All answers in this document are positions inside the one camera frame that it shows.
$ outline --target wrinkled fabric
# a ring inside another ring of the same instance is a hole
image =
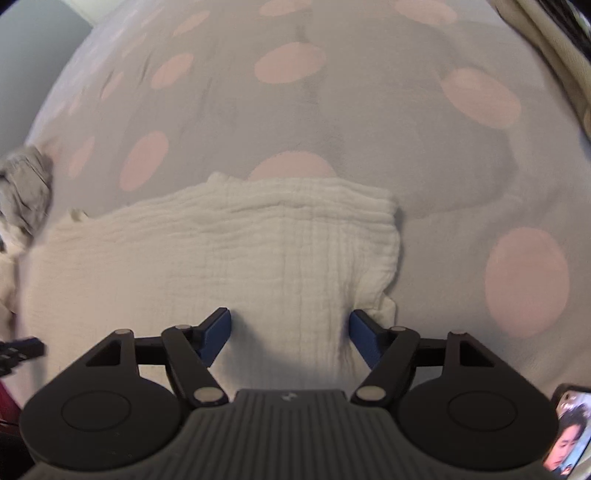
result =
[[[386,190],[342,179],[214,174],[101,218],[70,215],[31,250],[22,292],[21,314],[47,345],[43,380],[117,328],[159,335],[223,306],[232,336],[211,372],[229,395],[351,393],[369,371],[348,341],[349,313],[394,323],[384,289],[398,261],[395,210]],[[142,374],[168,385],[160,368]]]
[[[490,0],[499,15],[536,47],[560,80],[591,139],[591,64],[536,0]]]
[[[35,236],[51,201],[51,161],[35,147],[0,160],[0,214],[10,225]]]

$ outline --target phone screen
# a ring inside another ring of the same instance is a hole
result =
[[[556,478],[591,480],[591,393],[566,391],[556,407],[558,438],[544,460]]]

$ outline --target bed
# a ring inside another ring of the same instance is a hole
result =
[[[484,0],[128,0],[28,142],[54,161],[48,228],[214,171],[388,189],[397,325],[468,331],[547,395],[591,384],[591,148]],[[7,380],[21,404],[26,376]]]

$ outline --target white muslin cloth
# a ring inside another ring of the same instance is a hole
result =
[[[368,370],[348,339],[349,313],[365,309],[394,324],[384,289],[400,246],[395,210],[388,191],[339,178],[215,173],[101,218],[70,215],[31,251],[22,295],[28,333],[48,346],[34,365],[37,381],[115,329],[157,336],[223,306],[232,335],[211,371],[230,396],[240,388],[350,392]],[[142,375],[168,385],[162,368]]]

